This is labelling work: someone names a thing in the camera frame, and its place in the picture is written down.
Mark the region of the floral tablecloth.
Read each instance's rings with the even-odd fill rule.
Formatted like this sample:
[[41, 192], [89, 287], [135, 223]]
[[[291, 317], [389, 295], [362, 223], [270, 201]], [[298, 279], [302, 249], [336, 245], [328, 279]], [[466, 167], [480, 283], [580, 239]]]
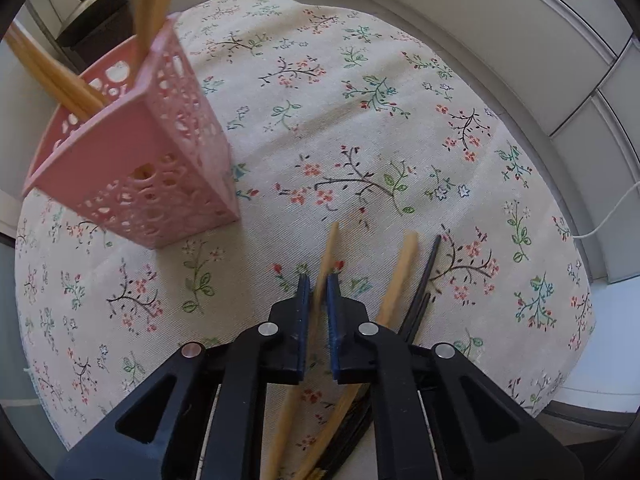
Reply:
[[414, 338], [475, 370], [462, 479], [563, 478], [538, 422], [592, 330], [558, 205], [500, 118], [425, 44], [377, 18], [292, 0], [210, 0], [175, 32], [231, 146], [238, 221], [146, 248], [25, 193], [18, 312], [32, 379], [67, 446], [61, 479], [166, 478], [139, 396], [186, 382], [188, 342], [219, 354], [310, 284], [333, 222], [344, 297], [377, 314], [401, 235], [440, 237]]

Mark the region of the pink perforated utensil basket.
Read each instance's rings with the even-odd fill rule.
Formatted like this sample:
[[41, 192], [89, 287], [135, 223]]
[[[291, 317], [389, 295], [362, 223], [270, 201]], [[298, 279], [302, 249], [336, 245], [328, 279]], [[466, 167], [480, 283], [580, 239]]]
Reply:
[[23, 191], [43, 192], [104, 230], [161, 248], [238, 221], [231, 146], [167, 18], [148, 57], [137, 41], [103, 55], [81, 78], [108, 99], [88, 120], [59, 106]]

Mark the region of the wooden chopstick in basket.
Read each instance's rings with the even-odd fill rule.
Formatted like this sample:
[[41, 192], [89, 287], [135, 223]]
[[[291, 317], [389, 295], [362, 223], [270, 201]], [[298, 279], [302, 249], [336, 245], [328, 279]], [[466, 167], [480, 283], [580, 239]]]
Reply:
[[47, 55], [37, 49], [25, 48], [14, 38], [6, 37], [17, 59], [32, 75], [32, 78], [61, 104], [84, 122], [102, 110], [103, 103], [91, 94], [88, 84]]
[[107, 107], [105, 96], [40, 47], [20, 22], [10, 24], [4, 41], [47, 94], [79, 119], [88, 120]]

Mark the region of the dark brown bin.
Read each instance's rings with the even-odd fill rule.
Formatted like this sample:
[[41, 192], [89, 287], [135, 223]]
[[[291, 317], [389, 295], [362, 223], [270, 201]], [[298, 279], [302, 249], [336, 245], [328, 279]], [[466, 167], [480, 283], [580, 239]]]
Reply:
[[84, 70], [133, 34], [128, 1], [95, 3], [63, 26], [56, 42], [73, 66]]

